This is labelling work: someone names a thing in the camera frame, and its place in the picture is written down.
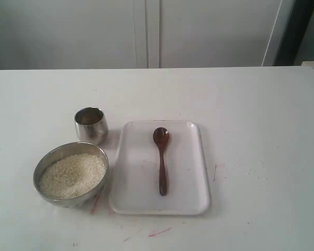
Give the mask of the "brown wooden spoon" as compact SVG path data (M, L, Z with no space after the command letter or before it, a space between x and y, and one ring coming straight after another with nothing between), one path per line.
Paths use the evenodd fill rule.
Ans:
M161 196L167 194L167 176L166 168L164 164L164 151L167 147L170 134L166 128L159 127L154 130L153 140L158 147L160 156L160 167L159 167L159 192Z

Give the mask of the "small steel cup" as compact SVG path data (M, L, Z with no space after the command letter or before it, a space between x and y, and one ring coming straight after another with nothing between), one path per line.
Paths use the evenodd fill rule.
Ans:
M80 141L100 145L108 136L104 112L97 107L86 107L74 116L75 130Z

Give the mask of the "white rice pile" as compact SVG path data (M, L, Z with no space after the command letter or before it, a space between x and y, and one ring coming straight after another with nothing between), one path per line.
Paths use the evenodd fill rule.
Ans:
M47 168L40 178L40 191L52 199L72 199L95 188L104 178L106 170L104 157L71 155Z

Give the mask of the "steel bowl with rice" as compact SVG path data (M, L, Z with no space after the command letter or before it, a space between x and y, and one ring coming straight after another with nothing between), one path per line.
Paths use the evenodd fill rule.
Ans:
M91 154L98 157L104 157L106 159L107 170L101 182L95 188L87 192L86 194L72 198L72 199L57 200L57 199L52 199L44 195L40 191L39 183L40 183L41 176L44 174L47 168L66 157L69 157L71 155L78 155L78 154ZM39 161L33 173L33 184L38 194L47 202L55 206L60 206L60 207L79 207L80 205L85 203L87 200L95 197L102 191L102 189L105 187L108 176L109 176L108 157L106 153L100 147L91 143L87 143L87 142L72 142L72 143L58 146L57 148L47 153Z

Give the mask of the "white plastic tray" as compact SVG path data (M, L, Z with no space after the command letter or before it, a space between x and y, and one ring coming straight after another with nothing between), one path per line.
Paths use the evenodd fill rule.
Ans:
M159 150L153 140L164 127L167 193L159 192ZM199 127L190 121L147 120L124 125L116 155L109 205L120 214L199 215L210 204Z

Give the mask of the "white cabinet doors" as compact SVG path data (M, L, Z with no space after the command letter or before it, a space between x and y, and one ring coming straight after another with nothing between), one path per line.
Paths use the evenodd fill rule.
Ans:
M0 1L0 70L271 66L293 1Z

